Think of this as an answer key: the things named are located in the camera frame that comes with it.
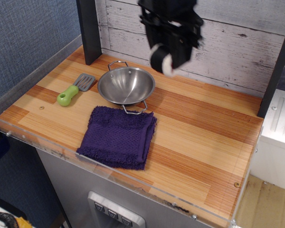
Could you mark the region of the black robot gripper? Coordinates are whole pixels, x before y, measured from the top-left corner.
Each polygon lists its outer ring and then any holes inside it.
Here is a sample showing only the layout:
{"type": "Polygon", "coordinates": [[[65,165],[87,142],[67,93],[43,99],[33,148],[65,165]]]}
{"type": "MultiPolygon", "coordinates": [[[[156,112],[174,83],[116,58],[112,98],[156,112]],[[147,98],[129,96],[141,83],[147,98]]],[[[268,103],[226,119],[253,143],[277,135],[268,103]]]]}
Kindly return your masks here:
{"type": "Polygon", "coordinates": [[[192,47],[202,39],[203,19],[194,11],[195,0],[140,0],[141,23],[145,26],[150,49],[165,46],[172,57],[172,68],[188,62],[192,47]]]}

